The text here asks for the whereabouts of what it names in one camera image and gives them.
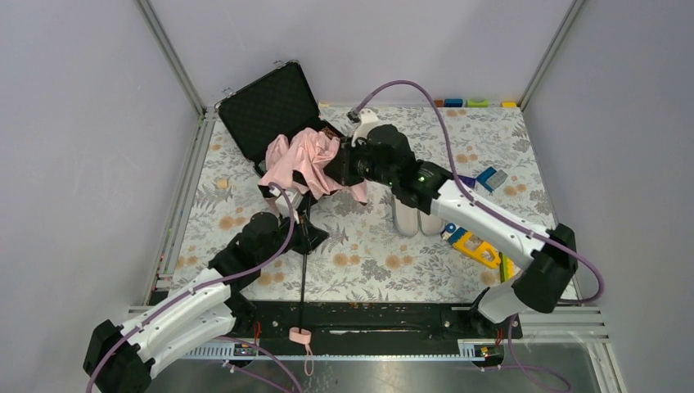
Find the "pink folding umbrella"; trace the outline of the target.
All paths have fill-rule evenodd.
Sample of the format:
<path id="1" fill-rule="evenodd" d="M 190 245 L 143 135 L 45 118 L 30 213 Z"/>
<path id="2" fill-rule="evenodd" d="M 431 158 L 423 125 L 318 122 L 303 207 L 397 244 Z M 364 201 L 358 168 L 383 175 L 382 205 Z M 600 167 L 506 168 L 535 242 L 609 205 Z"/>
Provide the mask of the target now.
<path id="1" fill-rule="evenodd" d="M 365 204 L 367 186 L 364 182 L 344 187 L 324 174 L 324 167 L 335 157 L 338 144 L 338 138 L 311 128 L 300 131 L 291 139 L 284 135 L 276 137 L 265 153 L 266 172 L 259 185 L 294 188 L 303 197 L 317 198 L 348 190 L 353 199 Z"/>

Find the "lilac umbrella zip case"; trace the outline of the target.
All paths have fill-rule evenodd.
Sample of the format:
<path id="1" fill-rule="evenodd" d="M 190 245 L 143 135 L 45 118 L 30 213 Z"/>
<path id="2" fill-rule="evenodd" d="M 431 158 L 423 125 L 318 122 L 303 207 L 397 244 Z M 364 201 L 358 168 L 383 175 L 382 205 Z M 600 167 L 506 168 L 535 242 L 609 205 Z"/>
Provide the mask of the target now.
<path id="1" fill-rule="evenodd" d="M 431 237 L 444 231 L 446 223 L 437 216 L 408 207 L 395 196 L 392 197 L 392 206 L 394 227 L 404 236 L 414 237 L 420 233 Z"/>

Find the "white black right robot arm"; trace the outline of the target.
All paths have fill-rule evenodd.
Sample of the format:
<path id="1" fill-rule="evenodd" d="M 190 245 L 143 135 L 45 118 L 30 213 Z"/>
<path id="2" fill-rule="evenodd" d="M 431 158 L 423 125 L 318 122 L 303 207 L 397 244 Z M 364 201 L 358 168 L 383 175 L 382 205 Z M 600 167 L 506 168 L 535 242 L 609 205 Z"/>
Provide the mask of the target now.
<path id="1" fill-rule="evenodd" d="M 366 180 L 385 185 L 407 207 L 460 225 L 509 256 L 521 272 L 484 290 L 471 308 L 491 323 L 527 309 L 550 314 L 578 268 L 572 229 L 531 225 L 488 204 L 450 170 L 417 159 L 392 124 L 378 125 L 356 142 L 342 138 L 324 173 L 343 186 Z"/>

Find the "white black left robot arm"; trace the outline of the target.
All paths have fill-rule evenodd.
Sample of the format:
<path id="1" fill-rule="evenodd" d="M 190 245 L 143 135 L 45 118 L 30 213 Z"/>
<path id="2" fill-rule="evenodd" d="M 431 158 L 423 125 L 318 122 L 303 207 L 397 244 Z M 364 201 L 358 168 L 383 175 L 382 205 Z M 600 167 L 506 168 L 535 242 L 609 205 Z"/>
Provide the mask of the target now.
<path id="1" fill-rule="evenodd" d="M 86 390 L 144 392 L 161 371 L 197 346 L 228 333 L 255 333 L 256 307 L 242 290 L 279 256 L 288 251 L 308 255 L 328 237 L 305 215 L 253 215 L 185 287 L 121 324 L 107 319 L 94 328 L 83 362 Z"/>

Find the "floral table cloth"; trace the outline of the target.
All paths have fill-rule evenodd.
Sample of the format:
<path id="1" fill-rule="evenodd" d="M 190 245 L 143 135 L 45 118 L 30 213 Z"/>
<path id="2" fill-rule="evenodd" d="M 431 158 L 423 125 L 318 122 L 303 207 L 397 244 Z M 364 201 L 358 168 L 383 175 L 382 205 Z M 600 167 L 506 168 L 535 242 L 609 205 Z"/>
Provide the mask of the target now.
<path id="1" fill-rule="evenodd" d="M 475 190 L 535 224 L 555 224 L 552 207 L 516 108 L 445 109 L 438 121 L 428 107 L 378 107 L 376 115 L 406 134 L 418 158 L 474 177 L 504 171 L 495 191 Z M 246 224 L 268 209 L 253 165 L 224 125 L 212 131 L 171 287 L 192 280 Z M 321 199 L 311 221 L 328 238 L 307 258 L 289 252 L 266 266 L 244 293 L 251 300 L 465 302 L 497 284 L 499 273 L 454 250 L 439 235 L 406 237 L 394 227 L 390 191 L 370 184 L 367 204 L 347 192 Z"/>

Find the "black poker chip case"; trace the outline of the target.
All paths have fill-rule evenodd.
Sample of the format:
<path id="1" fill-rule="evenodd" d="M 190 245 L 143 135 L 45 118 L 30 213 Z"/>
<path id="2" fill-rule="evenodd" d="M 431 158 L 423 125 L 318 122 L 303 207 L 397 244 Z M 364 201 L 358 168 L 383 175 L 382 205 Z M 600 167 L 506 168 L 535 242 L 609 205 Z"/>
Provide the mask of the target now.
<path id="1" fill-rule="evenodd" d="M 309 82 L 298 61 L 288 61 L 228 95 L 215 105 L 224 126 L 255 172 L 265 173 L 265 155 L 277 136 L 292 139 L 306 128 L 330 137 L 344 134 L 323 120 Z"/>

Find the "purple toy brick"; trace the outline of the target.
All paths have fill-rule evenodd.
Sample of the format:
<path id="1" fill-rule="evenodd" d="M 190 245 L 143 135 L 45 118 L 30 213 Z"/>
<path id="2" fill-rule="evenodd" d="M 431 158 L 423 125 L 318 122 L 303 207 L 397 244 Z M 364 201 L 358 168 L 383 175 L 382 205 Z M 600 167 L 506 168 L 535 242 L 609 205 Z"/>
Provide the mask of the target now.
<path id="1" fill-rule="evenodd" d="M 466 185 L 468 188 L 474 189 L 476 185 L 476 179 L 467 177 L 467 176 L 460 176 L 460 180 L 464 185 Z"/>

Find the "blue toy brick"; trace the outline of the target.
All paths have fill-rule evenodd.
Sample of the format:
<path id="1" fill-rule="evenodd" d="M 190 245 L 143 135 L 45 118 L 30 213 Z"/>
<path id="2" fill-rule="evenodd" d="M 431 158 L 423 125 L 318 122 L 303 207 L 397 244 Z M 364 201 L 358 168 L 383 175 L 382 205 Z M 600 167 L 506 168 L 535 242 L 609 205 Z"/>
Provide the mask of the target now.
<path id="1" fill-rule="evenodd" d="M 497 173 L 494 167 L 488 167 L 478 174 L 475 178 L 476 182 L 479 183 L 488 192 L 493 192 L 494 188 L 489 184 L 489 180 Z"/>

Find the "yellow toy brick vehicle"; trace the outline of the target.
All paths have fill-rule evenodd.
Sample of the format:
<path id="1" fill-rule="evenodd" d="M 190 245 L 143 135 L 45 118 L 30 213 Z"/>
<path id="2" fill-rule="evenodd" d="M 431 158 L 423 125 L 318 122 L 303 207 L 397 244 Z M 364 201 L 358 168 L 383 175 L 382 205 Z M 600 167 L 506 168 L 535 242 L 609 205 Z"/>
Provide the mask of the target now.
<path id="1" fill-rule="evenodd" d="M 448 223 L 440 236 L 454 250 L 488 269 L 496 269 L 499 272 L 500 282 L 505 282 L 515 275 L 514 264 L 506 255 L 463 227 Z"/>

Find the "grey toy brick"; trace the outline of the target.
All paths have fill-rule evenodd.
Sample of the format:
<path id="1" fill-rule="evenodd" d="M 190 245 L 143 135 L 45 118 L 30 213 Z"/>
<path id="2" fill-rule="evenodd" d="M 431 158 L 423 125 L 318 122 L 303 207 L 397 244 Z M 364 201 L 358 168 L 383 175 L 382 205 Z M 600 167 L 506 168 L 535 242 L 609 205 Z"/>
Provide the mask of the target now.
<path id="1" fill-rule="evenodd" d="M 489 191 L 493 192 L 500 188 L 506 182 L 507 178 L 508 175 L 506 172 L 504 172 L 503 170 L 497 170 L 488 178 L 486 182 Z"/>

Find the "blue block at wall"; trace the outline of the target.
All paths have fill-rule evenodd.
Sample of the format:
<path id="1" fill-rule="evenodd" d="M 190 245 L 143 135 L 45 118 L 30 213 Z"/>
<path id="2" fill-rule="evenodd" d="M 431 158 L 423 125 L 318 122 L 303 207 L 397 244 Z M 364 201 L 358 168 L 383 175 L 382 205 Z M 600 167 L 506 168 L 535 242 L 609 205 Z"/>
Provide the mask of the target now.
<path id="1" fill-rule="evenodd" d="M 444 99 L 444 107 L 464 107 L 465 101 L 462 98 Z"/>

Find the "green block at wall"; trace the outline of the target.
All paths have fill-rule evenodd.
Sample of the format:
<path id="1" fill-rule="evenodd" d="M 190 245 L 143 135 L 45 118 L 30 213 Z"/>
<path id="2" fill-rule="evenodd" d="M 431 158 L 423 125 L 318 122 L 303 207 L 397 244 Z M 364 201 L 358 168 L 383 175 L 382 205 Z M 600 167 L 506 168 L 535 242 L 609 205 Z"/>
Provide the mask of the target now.
<path id="1" fill-rule="evenodd" d="M 489 107 L 489 101 L 487 99 L 468 99 L 466 106 L 470 108 L 486 108 Z"/>

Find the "aluminium frame rail left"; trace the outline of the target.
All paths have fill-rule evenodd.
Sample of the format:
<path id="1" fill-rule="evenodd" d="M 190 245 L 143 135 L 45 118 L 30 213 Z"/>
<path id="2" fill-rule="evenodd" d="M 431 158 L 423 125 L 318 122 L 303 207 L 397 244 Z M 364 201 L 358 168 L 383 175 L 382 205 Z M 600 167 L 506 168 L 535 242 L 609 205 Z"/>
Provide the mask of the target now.
<path id="1" fill-rule="evenodd" d="M 182 89 L 184 97 L 192 107 L 195 120 L 195 128 L 191 136 L 187 137 L 186 149 L 183 155 L 183 167 L 178 174 L 162 238 L 156 248 L 154 265 L 150 277 L 147 279 L 143 304 L 149 305 L 151 294 L 157 290 L 157 283 L 160 277 L 167 279 L 175 270 L 176 264 L 171 260 L 171 254 L 177 242 L 183 211 L 187 205 L 188 185 L 192 179 L 191 171 L 195 167 L 193 161 L 198 153 L 199 139 L 201 137 L 202 125 L 205 122 L 207 106 L 197 92 L 190 75 L 175 50 L 166 28 L 157 14 L 154 3 L 151 1 L 136 1 L 135 4 L 169 65 L 174 78 Z"/>

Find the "aluminium frame rail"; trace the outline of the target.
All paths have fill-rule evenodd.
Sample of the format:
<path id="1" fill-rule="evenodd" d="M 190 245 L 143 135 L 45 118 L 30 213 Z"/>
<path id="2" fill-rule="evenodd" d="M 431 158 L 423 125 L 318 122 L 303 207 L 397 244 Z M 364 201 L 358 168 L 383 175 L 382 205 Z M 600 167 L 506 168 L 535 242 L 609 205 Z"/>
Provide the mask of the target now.
<path id="1" fill-rule="evenodd" d="M 156 248 L 154 265 L 150 277 L 147 279 L 143 304 L 149 305 L 151 294 L 157 290 L 157 283 L 160 277 L 167 279 L 175 270 L 176 264 L 171 260 L 171 254 L 177 242 L 183 211 L 187 205 L 188 185 L 192 179 L 191 171 L 195 167 L 193 161 L 198 153 L 199 139 L 201 137 L 202 125 L 205 122 L 207 106 L 197 92 L 190 75 L 175 50 L 166 28 L 157 14 L 154 3 L 151 1 L 136 1 L 135 4 L 169 65 L 174 78 L 182 89 L 184 97 L 192 107 L 195 120 L 195 128 L 191 136 L 187 137 L 186 149 L 183 155 L 183 167 L 178 174 L 162 238 Z"/>
<path id="2" fill-rule="evenodd" d="M 566 40 L 569 32 L 574 26 L 575 22 L 579 19 L 580 13 L 588 3 L 587 0 L 573 0 L 570 6 L 563 16 L 561 23 L 559 24 L 556 32 L 552 36 L 548 47 L 546 48 L 544 54 L 542 55 L 540 62 L 535 69 L 528 85 L 526 86 L 524 92 L 522 93 L 519 101 L 517 102 L 518 107 L 522 112 L 524 112 L 539 87 L 543 81 L 544 75 L 548 72 L 551 67 L 556 54 L 561 49 L 562 44 Z"/>

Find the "aluminium frame rail right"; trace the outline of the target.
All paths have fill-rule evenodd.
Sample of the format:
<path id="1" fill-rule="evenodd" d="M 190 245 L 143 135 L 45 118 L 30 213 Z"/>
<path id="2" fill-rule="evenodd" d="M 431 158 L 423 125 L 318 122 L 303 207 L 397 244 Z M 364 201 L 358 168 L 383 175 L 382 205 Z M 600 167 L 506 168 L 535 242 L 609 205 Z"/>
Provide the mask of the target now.
<path id="1" fill-rule="evenodd" d="M 561 49 L 562 44 L 566 40 L 569 32 L 574 26 L 575 22 L 579 19 L 580 13 L 588 3 L 587 0 L 573 0 L 570 6 L 563 16 L 561 23 L 559 24 L 556 32 L 552 36 L 548 47 L 546 48 L 544 54 L 542 55 L 540 62 L 535 69 L 528 85 L 526 86 L 524 92 L 522 93 L 519 101 L 517 102 L 518 107 L 522 112 L 524 112 L 539 87 L 543 81 L 544 75 L 548 72 L 551 67 L 556 54 Z"/>

